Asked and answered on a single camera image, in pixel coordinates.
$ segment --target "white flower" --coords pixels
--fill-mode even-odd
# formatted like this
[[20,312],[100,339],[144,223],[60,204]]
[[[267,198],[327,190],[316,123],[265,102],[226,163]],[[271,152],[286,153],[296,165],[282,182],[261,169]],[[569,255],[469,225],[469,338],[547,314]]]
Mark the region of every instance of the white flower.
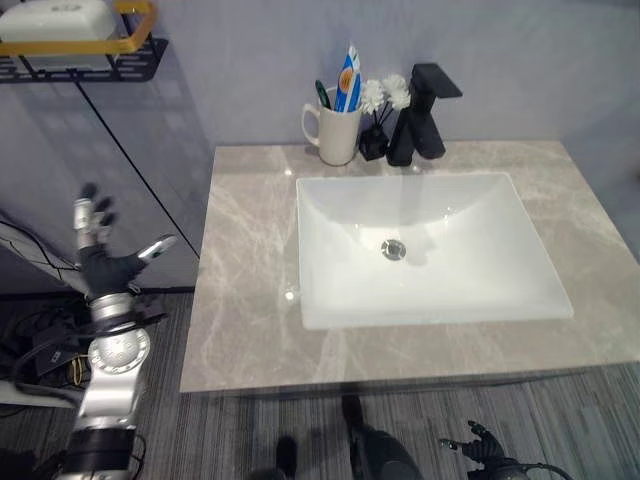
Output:
[[362,86],[360,110],[371,115],[384,102],[384,89],[378,80],[367,80]]
[[397,90],[389,95],[389,101],[394,110],[402,110],[411,103],[411,95],[408,90]]
[[407,91],[407,81],[401,75],[392,73],[382,81],[389,96],[398,91]]

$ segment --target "shelf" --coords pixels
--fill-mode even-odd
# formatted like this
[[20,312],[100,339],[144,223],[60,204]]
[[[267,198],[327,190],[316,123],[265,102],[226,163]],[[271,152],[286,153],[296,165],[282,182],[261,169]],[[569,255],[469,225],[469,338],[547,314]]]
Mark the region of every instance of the shelf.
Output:
[[[1,83],[60,82],[147,82],[160,65],[168,41],[151,34],[157,19],[156,7],[150,2],[120,1],[114,9],[122,16],[129,34],[126,38],[101,41],[0,42]],[[129,15],[143,15],[135,31],[131,31]],[[33,55],[104,55],[109,70],[36,70],[28,59]]]

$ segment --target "marble countertop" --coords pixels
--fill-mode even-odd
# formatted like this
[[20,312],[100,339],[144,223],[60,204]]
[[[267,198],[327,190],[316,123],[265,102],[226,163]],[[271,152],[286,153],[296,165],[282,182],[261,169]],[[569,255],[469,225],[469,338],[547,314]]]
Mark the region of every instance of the marble countertop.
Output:
[[[448,142],[397,169],[311,147],[219,147],[181,391],[503,374],[640,360],[640,267],[558,142]],[[296,179],[507,172],[573,304],[571,320],[305,330]]]

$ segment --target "blue toothpaste tube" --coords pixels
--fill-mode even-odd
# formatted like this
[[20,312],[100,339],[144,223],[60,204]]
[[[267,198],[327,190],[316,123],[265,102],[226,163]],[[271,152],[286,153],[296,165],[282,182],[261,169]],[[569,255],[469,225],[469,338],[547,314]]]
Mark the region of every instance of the blue toothpaste tube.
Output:
[[338,78],[336,112],[353,112],[360,101],[360,57],[353,45],[349,45],[344,66]]

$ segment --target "rectangular basin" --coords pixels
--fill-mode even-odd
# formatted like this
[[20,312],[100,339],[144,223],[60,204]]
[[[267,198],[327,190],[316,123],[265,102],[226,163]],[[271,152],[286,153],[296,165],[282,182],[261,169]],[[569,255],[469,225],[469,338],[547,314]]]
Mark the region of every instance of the rectangular basin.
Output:
[[297,180],[307,329],[566,319],[506,173]]

